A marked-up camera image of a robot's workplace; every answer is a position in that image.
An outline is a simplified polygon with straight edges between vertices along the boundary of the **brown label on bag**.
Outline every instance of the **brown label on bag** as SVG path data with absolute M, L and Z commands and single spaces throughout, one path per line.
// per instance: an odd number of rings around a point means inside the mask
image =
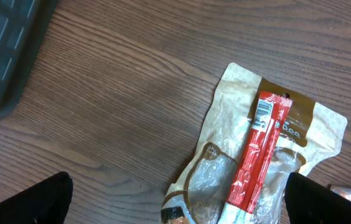
M 248 114 L 250 120 L 255 116 L 258 97 L 261 91 L 268 91 L 279 96 L 290 96 L 290 99 L 293 100 L 293 104 L 283 124 L 281 137 L 291 139 L 299 146 L 305 147 L 307 145 L 306 135 L 311 125 L 315 101 L 301 93 L 288 90 L 287 88 L 283 88 L 262 78 L 255 99 L 250 106 Z

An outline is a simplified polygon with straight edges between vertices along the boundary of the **wood grain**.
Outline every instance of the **wood grain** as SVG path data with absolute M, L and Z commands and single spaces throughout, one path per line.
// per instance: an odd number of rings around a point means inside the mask
M 347 117 L 342 152 L 309 177 L 351 187 L 351 1 L 61 0 L 19 106 L 0 121 L 0 201 L 75 169 L 82 189 L 69 222 L 152 222 L 230 62 Z M 7 138 L 7 122 L 27 131 Z M 38 137 L 26 147 L 24 133 Z M 105 206 L 116 200 L 105 193 L 112 178 L 154 196 L 126 197 L 138 211 L 127 217 Z M 132 185 L 116 190 L 138 194 Z

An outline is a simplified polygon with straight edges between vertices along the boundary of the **red snack packet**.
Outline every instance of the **red snack packet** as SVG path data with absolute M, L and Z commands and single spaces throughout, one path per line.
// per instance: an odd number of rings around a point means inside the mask
M 243 223 L 242 219 L 250 218 L 292 102 L 266 91 L 260 93 L 255 120 L 218 223 Z

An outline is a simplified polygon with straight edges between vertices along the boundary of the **logo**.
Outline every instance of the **logo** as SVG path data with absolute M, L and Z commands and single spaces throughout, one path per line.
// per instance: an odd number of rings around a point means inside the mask
M 282 130 L 294 135 L 297 138 L 301 138 L 300 137 L 300 133 L 298 133 L 297 131 L 293 130 L 292 128 L 289 128 L 289 126 L 288 126 L 289 124 L 290 124 L 289 122 L 285 121 L 285 123 L 282 126 Z

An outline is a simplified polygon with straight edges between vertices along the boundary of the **red wrapper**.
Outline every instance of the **red wrapper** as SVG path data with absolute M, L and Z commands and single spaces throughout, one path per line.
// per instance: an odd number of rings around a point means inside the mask
M 227 203 L 252 214 L 292 100 L 262 91 Z

